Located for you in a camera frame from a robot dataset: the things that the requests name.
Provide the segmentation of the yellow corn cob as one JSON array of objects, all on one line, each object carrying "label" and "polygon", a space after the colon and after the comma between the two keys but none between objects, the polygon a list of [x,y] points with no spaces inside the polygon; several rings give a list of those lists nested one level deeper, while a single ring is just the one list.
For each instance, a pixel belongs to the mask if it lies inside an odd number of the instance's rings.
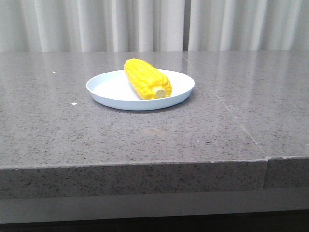
[{"label": "yellow corn cob", "polygon": [[124,64],[125,74],[140,98],[160,99],[172,94],[169,78],[159,69],[140,59],[129,59]]}]

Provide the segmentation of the light blue round plate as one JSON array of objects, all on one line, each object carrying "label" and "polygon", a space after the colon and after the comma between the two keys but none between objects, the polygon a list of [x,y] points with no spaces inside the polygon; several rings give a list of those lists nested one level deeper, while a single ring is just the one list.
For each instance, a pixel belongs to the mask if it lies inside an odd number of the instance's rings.
[{"label": "light blue round plate", "polygon": [[124,70],[106,72],[91,78],[86,88],[98,103],[121,110],[148,111],[177,105],[186,100],[194,88],[194,80],[181,72],[160,70],[170,80],[172,95],[152,100],[141,99],[132,88]]}]

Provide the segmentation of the white curtain right panel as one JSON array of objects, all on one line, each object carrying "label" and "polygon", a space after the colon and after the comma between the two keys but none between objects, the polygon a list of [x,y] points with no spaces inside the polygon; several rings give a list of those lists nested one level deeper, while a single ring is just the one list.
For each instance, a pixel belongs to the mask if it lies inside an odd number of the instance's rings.
[{"label": "white curtain right panel", "polygon": [[188,0],[185,51],[307,50],[307,0]]}]

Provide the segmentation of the white curtain panel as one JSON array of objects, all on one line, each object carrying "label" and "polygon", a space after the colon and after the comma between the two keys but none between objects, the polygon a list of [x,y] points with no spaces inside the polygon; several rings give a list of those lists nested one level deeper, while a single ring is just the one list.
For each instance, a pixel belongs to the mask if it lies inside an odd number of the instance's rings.
[{"label": "white curtain panel", "polygon": [[188,0],[3,0],[2,52],[182,51]]},{"label": "white curtain panel", "polygon": [[188,0],[185,51],[307,50],[307,0]]}]

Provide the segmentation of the white curtain left panel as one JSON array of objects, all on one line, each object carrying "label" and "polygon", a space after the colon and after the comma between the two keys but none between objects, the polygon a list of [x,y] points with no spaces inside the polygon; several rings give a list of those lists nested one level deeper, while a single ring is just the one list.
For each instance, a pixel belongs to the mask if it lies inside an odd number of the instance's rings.
[{"label": "white curtain left panel", "polygon": [[182,51],[188,0],[3,0],[2,52]]}]

